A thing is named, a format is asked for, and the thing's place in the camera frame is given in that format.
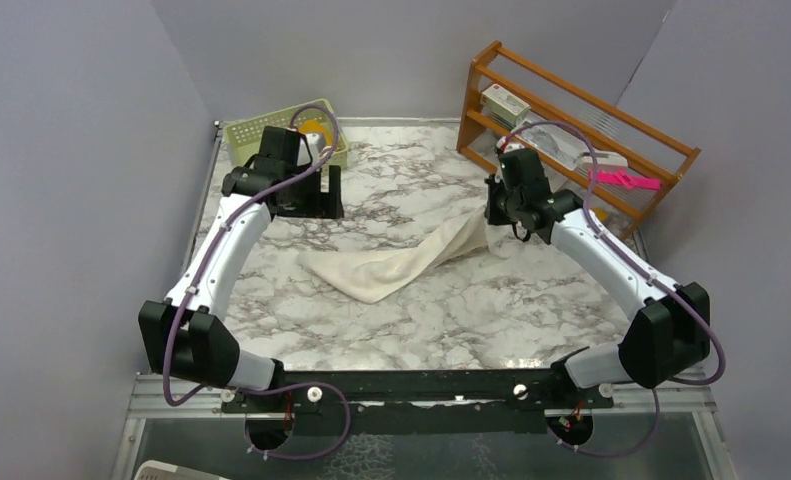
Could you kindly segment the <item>yellow brown bear towel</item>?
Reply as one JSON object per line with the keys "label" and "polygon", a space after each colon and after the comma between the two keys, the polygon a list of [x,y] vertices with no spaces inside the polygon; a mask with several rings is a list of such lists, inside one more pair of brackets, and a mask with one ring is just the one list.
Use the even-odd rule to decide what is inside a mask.
{"label": "yellow brown bear towel", "polygon": [[332,145],[333,135],[327,125],[316,119],[305,120],[298,126],[298,131],[312,136],[319,150]]}

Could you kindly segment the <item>white towel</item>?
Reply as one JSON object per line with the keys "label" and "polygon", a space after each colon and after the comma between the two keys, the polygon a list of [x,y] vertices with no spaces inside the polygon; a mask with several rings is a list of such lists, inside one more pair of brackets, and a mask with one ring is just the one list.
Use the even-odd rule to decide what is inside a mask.
{"label": "white towel", "polygon": [[341,293],[373,304],[448,260],[479,250],[497,254],[507,233],[507,226],[488,224],[478,209],[442,222],[412,248],[305,251],[297,262]]}

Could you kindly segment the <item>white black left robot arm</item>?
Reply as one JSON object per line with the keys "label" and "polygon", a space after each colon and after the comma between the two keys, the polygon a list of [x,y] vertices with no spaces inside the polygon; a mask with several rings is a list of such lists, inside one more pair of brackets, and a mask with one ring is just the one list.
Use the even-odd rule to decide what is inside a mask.
{"label": "white black left robot arm", "polygon": [[281,362],[245,351],[223,319],[248,255],[275,217],[343,217],[341,170],[324,167],[332,152],[320,133],[267,126],[258,151],[224,177],[214,221],[186,271],[163,300],[139,311],[153,372],[247,390],[261,410],[281,405]]}

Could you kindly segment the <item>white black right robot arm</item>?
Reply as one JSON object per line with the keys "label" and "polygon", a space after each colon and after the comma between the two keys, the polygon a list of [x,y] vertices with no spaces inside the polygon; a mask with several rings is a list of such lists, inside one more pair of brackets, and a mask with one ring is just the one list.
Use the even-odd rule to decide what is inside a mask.
{"label": "white black right robot arm", "polygon": [[537,153],[508,146],[486,180],[485,218],[516,237],[537,236],[580,265],[609,293],[630,325],[619,342],[587,347],[551,365],[550,398],[571,407],[588,388],[635,383],[653,389],[706,359],[710,299],[697,283],[660,275],[605,229],[574,192],[551,190]]}

